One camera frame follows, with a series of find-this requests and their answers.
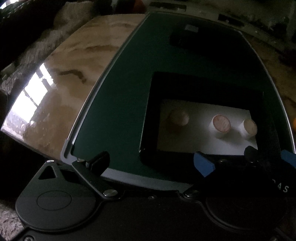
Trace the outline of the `dark green desk mat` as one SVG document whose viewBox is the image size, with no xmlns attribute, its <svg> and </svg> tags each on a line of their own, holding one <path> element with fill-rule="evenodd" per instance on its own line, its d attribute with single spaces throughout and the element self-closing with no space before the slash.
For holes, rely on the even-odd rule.
<svg viewBox="0 0 296 241">
<path fill-rule="evenodd" d="M 186 25 L 199 28 L 185 30 Z M 192 16 L 148 14 L 125 41 L 93 87 L 65 141 L 61 158 L 72 164 L 107 151 L 101 175 L 113 184 L 184 192 L 202 175 L 194 153 L 143 158 L 139 153 L 152 75 L 157 71 L 195 75 L 265 74 L 274 93 L 266 121 L 277 150 L 295 152 L 287 113 L 267 69 L 244 35 L 228 26 Z"/>
</svg>

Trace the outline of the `orange round fruit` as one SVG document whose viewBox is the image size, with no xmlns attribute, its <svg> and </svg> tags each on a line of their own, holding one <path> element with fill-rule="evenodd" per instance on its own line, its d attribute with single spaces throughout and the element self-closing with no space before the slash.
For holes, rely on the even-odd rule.
<svg viewBox="0 0 296 241">
<path fill-rule="evenodd" d="M 296 131 L 296 118 L 294 118 L 292 121 L 292 128 L 294 131 Z"/>
</svg>

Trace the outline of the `plain white paper cup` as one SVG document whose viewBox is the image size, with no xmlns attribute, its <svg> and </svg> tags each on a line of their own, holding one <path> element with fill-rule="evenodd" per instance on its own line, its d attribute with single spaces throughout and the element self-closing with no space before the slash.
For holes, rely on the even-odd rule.
<svg viewBox="0 0 296 241">
<path fill-rule="evenodd" d="M 245 119 L 238 127 L 241 136 L 244 139 L 249 139 L 257 134 L 257 125 L 251 119 Z"/>
</svg>

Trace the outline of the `white label sticker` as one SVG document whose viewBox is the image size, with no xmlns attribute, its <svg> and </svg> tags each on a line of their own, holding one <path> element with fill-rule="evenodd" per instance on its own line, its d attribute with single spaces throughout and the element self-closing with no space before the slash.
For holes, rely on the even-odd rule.
<svg viewBox="0 0 296 241">
<path fill-rule="evenodd" d="M 185 30 L 191 31 L 191 32 L 198 32 L 199 28 L 193 25 L 186 25 Z"/>
</svg>

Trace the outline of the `red-lidded white cup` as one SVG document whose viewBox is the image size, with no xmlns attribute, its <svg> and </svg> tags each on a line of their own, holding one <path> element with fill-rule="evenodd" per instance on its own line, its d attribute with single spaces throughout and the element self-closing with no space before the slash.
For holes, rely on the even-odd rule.
<svg viewBox="0 0 296 241">
<path fill-rule="evenodd" d="M 209 129 L 215 135 L 223 136 L 223 135 L 229 133 L 229 131 L 231 130 L 231 123 L 226 116 L 217 114 L 217 115 L 213 116 L 213 118 L 209 124 Z"/>
<path fill-rule="evenodd" d="M 186 126 L 189 123 L 189 114 L 182 109 L 176 109 L 171 113 L 171 121 L 178 126 Z"/>
</svg>

